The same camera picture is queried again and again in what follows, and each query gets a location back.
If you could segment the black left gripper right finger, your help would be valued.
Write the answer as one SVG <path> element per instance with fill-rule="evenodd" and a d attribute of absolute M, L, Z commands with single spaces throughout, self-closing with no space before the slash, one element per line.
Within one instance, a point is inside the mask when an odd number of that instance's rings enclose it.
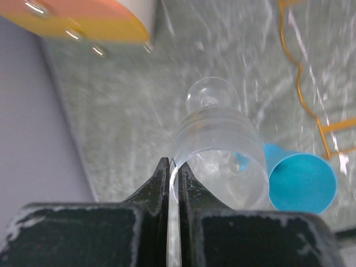
<path fill-rule="evenodd" d="M 341 266 L 334 234 L 313 214 L 233 210 L 178 171 L 182 266 Z"/>

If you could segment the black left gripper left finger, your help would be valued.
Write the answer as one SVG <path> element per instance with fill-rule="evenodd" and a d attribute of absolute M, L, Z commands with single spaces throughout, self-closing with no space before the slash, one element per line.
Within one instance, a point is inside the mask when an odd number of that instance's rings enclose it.
<path fill-rule="evenodd" d="M 167 158 L 122 202 L 32 203 L 11 220 L 2 266 L 166 266 Z"/>

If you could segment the clear wine glass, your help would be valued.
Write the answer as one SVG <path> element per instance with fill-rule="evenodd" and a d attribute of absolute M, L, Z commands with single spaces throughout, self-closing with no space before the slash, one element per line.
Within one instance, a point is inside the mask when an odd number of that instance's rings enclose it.
<path fill-rule="evenodd" d="M 185 163 L 218 200 L 235 210 L 263 209 L 269 178 L 263 141 L 238 110 L 238 93 L 227 80 L 207 77 L 186 95 L 187 118 L 170 145 L 170 195 L 178 202 L 178 170 Z"/>

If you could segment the blue plastic wine glass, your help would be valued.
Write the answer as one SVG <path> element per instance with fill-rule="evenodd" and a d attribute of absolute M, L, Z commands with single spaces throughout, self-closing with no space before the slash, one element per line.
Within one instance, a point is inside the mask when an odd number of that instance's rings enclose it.
<path fill-rule="evenodd" d="M 323 158 L 286 150 L 273 143 L 226 146 L 243 171 L 254 170 L 243 209 L 261 209 L 267 201 L 278 211 L 321 214 L 337 194 L 337 176 Z"/>

